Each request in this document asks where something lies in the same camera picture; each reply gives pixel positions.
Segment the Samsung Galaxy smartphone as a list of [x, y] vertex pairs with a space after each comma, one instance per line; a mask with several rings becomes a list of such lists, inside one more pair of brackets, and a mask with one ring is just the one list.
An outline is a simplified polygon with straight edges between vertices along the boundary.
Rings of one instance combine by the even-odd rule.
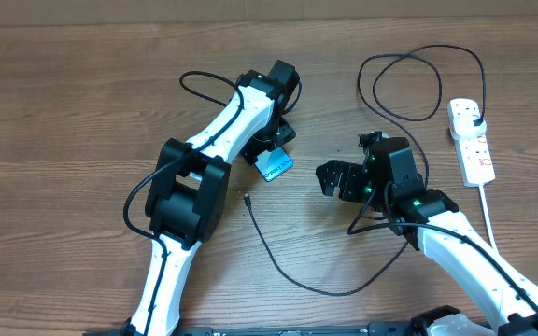
[[261, 153], [254, 165], [262, 178], [271, 182], [287, 172], [293, 166], [293, 160], [283, 147], [278, 147], [273, 151]]

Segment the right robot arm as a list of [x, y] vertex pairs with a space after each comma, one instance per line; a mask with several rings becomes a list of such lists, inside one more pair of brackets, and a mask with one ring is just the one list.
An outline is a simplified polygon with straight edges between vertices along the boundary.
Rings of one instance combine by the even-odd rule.
[[441, 190], [427, 189], [409, 142], [363, 134], [361, 164], [331, 160], [316, 176], [326, 196], [361, 203], [386, 227], [443, 268], [495, 335], [538, 335], [538, 286], [496, 252]]

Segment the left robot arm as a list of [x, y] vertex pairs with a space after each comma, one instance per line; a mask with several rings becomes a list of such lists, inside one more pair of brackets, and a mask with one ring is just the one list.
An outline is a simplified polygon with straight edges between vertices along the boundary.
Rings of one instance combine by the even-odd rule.
[[171, 335], [180, 319], [180, 301], [194, 256], [219, 225], [232, 163], [237, 156], [270, 182], [293, 162], [284, 145], [295, 131], [284, 116], [302, 91], [295, 67], [276, 61], [268, 74], [254, 70], [232, 83], [234, 96], [200, 133], [185, 142], [169, 139], [155, 171], [134, 187], [130, 204], [149, 188], [145, 214], [152, 243], [147, 281], [121, 335]]

